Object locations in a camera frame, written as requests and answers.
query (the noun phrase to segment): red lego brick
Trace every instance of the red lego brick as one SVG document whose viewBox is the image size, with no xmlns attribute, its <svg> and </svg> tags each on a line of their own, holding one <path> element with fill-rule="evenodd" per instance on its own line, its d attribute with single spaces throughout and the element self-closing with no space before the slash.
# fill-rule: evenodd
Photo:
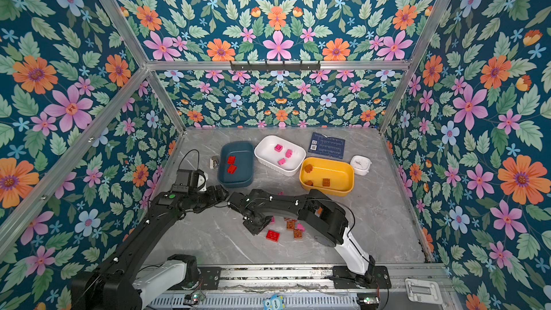
<svg viewBox="0 0 551 310">
<path fill-rule="evenodd" d="M 279 241 L 279 232 L 269 230 L 268 234 L 266 235 L 266 239 L 277 243 Z"/>
</svg>

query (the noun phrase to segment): table surface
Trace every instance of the table surface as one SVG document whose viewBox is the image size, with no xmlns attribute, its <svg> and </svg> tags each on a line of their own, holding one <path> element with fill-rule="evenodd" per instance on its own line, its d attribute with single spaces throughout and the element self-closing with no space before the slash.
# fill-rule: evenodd
<svg viewBox="0 0 551 310">
<path fill-rule="evenodd" d="M 189 129 L 178 151 L 173 170 L 168 170 L 160 185 L 168 191 L 175 181 L 176 167 L 183 155 L 196 148 L 201 153 L 199 168 L 208 175 L 207 185 L 218 184 L 218 170 L 209 169 L 212 156 L 219 156 L 222 146 L 232 141 L 250 141 L 256 146 L 265 136 L 277 135 L 308 150 L 313 132 L 346 140 L 344 162 L 354 155 L 368 157 L 372 164 L 366 176 L 355 175 L 354 189 L 345 197 L 329 196 L 350 206 L 356 218 L 352 233 L 363 249 L 381 262 L 421 262 L 424 255 L 418 242 L 412 215 L 406 207 L 393 166 L 387 158 L 385 143 L 375 129 L 347 128 L 287 128 L 287 129 Z M 307 157 L 324 156 L 307 152 Z M 182 168 L 195 168 L 197 156 L 191 152 Z M 254 181 L 247 188 L 235 188 L 244 194 L 259 188 L 284 195 L 307 194 L 299 181 L 299 173 L 287 177 L 254 161 Z M 279 232 L 279 242 L 265 238 L 268 230 Z M 163 263 L 172 254 L 197 257 L 199 264 L 268 264 L 268 263 L 343 263 L 333 248 L 313 240 L 308 232 L 300 240 L 286 229 L 283 217 L 276 217 L 257 236 L 245 229 L 239 213 L 228 208 L 210 208 L 201 214 L 188 214 L 174 224 L 161 238 L 146 260 L 146 264 Z"/>
</svg>

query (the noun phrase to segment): wall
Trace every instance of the wall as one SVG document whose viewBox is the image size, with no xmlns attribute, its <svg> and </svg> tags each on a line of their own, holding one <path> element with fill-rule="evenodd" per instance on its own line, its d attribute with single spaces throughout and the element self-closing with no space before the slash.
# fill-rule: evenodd
<svg viewBox="0 0 551 310">
<path fill-rule="evenodd" d="M 0 0 L 0 21 L 1 224 L 135 65 L 97 0 Z"/>
<path fill-rule="evenodd" d="M 469 310 L 551 307 L 550 1 L 452 0 L 386 131 Z"/>
</svg>

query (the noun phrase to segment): light blue flower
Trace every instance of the light blue flower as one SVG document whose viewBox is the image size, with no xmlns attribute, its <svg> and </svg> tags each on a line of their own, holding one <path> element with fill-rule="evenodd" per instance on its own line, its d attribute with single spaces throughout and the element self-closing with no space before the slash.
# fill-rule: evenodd
<svg viewBox="0 0 551 310">
<path fill-rule="evenodd" d="M 13 127 L 19 127 L 18 131 L 23 132 L 24 129 L 29 129 L 29 121 L 23 121 L 23 118 L 19 118 L 18 122 L 12 123 Z"/>
</svg>

